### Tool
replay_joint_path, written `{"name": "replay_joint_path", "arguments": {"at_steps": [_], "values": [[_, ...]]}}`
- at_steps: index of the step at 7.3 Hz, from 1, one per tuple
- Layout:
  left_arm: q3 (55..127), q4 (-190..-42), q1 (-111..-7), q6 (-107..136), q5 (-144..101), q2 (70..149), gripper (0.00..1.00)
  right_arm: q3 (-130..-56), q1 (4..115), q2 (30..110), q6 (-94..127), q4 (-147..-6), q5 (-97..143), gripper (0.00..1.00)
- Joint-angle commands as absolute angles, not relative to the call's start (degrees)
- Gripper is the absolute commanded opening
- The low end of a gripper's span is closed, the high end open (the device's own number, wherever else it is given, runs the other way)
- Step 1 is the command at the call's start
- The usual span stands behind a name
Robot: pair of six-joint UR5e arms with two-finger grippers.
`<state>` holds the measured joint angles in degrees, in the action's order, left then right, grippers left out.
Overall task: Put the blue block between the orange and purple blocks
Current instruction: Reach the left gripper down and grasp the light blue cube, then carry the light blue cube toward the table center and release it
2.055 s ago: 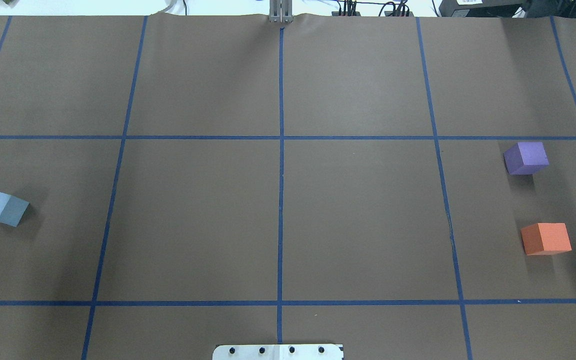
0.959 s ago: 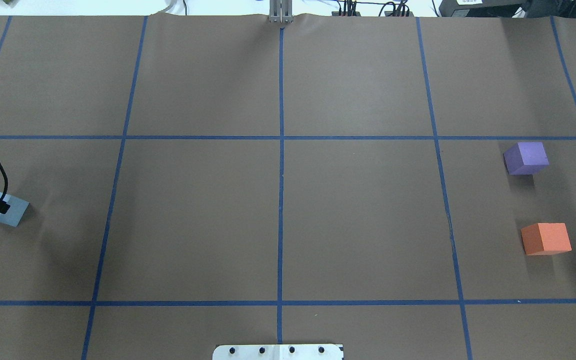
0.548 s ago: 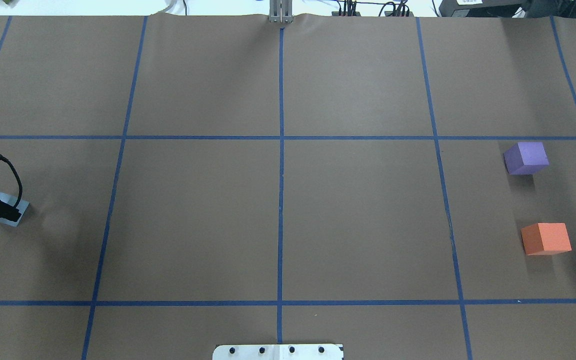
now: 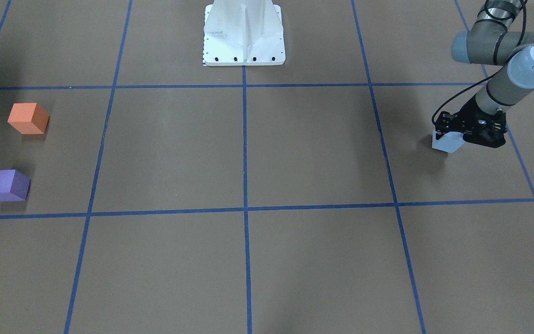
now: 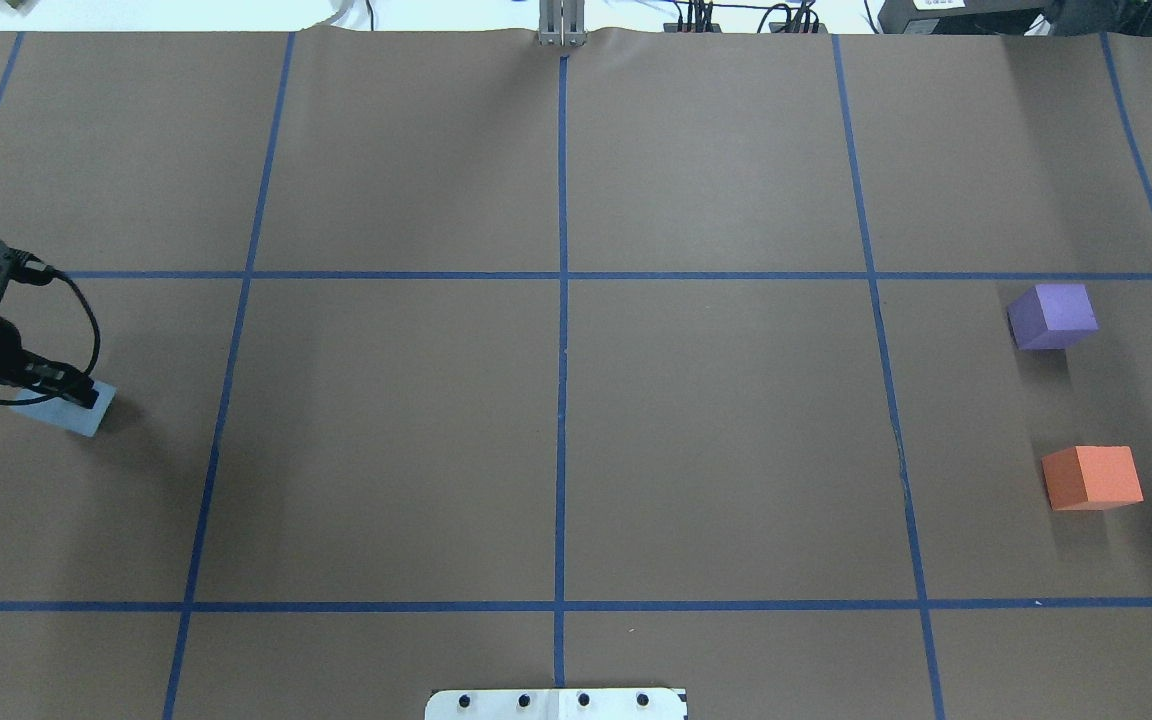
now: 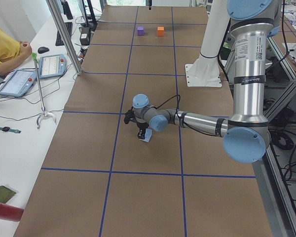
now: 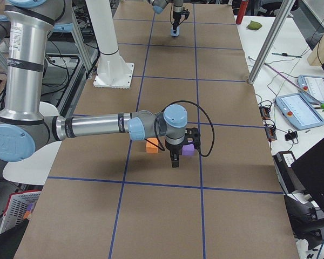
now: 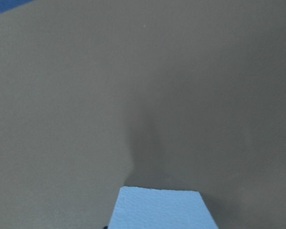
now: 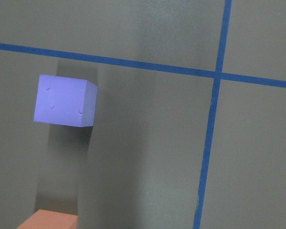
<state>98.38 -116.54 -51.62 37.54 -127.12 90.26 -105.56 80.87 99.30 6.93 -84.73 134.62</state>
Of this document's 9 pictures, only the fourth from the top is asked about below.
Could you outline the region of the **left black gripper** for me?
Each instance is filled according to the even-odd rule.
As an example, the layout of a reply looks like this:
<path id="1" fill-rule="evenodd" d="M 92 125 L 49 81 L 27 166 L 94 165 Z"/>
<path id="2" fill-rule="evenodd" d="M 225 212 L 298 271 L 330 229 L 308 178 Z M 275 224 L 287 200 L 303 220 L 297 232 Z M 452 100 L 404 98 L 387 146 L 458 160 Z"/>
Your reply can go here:
<path id="1" fill-rule="evenodd" d="M 506 114 L 500 109 L 493 115 L 483 112 L 473 97 L 454 114 L 441 111 L 436 119 L 436 132 L 460 132 L 465 142 L 499 148 L 506 144 Z"/>

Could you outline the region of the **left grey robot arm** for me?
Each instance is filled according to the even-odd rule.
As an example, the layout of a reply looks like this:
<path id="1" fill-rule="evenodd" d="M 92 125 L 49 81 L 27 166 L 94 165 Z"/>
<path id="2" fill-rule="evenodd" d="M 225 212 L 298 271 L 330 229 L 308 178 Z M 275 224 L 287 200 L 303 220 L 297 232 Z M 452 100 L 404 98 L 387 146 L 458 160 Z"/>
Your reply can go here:
<path id="1" fill-rule="evenodd" d="M 452 59 L 499 66 L 481 89 L 454 114 L 442 107 L 432 116 L 432 148 L 452 154 L 465 143 L 498 148 L 506 143 L 506 113 L 534 91 L 534 32 L 511 32 L 524 0 L 486 0 L 472 28 L 451 45 Z"/>

